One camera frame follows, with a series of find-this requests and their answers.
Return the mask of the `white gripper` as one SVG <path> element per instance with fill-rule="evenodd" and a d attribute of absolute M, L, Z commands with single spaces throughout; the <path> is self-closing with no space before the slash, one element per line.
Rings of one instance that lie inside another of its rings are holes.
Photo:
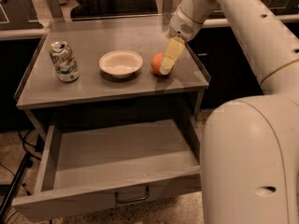
<path fill-rule="evenodd" d="M 185 50 L 185 41 L 193 40 L 202 29 L 205 20 L 219 4 L 216 0 L 182 0 L 169 23 L 170 39 L 162 58 L 160 73 L 168 75 Z"/>

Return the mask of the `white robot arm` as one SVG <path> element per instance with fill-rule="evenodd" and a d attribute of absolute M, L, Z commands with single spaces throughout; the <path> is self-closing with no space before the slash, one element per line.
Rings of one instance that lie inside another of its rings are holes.
<path fill-rule="evenodd" d="M 262 94 L 215 109 L 200 151 L 205 224 L 298 224 L 298 38 L 260 0 L 182 0 L 169 34 L 195 38 L 221 9 Z"/>

